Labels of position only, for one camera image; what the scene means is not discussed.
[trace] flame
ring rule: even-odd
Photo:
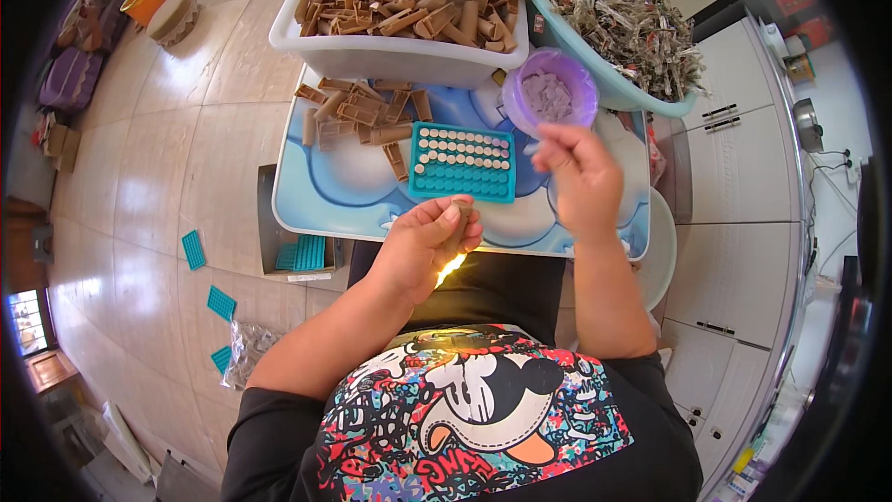
[[[440,287],[440,284],[443,283],[443,280],[446,279],[446,276],[459,269],[459,266],[461,266],[461,263],[465,261],[465,258],[467,258],[467,254],[459,254],[458,256],[452,258],[452,260],[450,260],[450,262],[443,267],[442,271],[440,273],[437,273],[437,285],[433,288],[436,289],[437,287]]]

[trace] power outlet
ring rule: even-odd
[[[858,158],[857,163],[853,163],[851,167],[846,169],[846,179],[849,184],[858,184],[861,180],[861,163],[863,161],[863,158]]]

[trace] black t-shirt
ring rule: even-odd
[[[677,502],[702,482],[656,354],[598,361],[473,325],[398,337],[328,403],[246,390],[222,500]]]

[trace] purple container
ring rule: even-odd
[[[502,85],[502,101],[511,122],[533,138],[541,139],[536,127],[539,123],[549,121],[540,119],[532,111],[522,85],[527,77],[535,74],[539,69],[557,76],[557,79],[570,92],[572,111],[562,120],[555,122],[562,125],[591,127],[597,113],[597,88],[591,81],[589,71],[576,60],[561,53],[560,50],[547,48],[530,53],[526,62],[505,76],[505,84]]]

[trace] table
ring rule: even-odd
[[[316,86],[318,74],[304,67],[300,84]],[[447,125],[490,128],[514,134],[517,169],[516,199],[511,204],[476,202],[484,224],[482,251],[573,257],[573,238],[558,222],[557,191],[548,174],[533,171],[523,154],[534,143],[504,114],[500,87],[493,80],[476,90],[419,84],[427,89],[433,120]],[[427,198],[408,195],[398,183],[384,152],[344,139],[334,151],[302,145],[303,111],[317,106],[295,98],[285,125],[275,172],[272,208],[282,226],[294,232],[345,239],[384,240],[394,220]],[[649,153],[645,146],[645,113],[634,113],[632,128],[600,110],[595,129],[623,167],[625,185],[617,234],[629,245],[630,260],[641,259],[648,247],[650,223]],[[405,159],[409,142],[400,143]]]

